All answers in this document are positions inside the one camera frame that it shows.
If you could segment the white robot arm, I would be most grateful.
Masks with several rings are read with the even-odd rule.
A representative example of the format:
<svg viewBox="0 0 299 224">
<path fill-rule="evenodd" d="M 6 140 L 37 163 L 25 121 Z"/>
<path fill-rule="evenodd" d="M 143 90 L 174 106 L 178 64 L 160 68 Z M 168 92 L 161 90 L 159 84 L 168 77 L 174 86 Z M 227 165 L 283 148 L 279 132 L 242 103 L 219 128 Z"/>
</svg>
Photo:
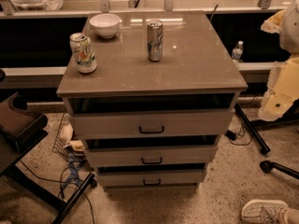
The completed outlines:
<svg viewBox="0 0 299 224">
<path fill-rule="evenodd" d="M 280 47 L 290 53 L 285 62 L 274 62 L 258 111 L 260 119 L 274 121 L 299 99 L 299 0 L 265 20 L 261 30 L 279 34 Z"/>
</svg>

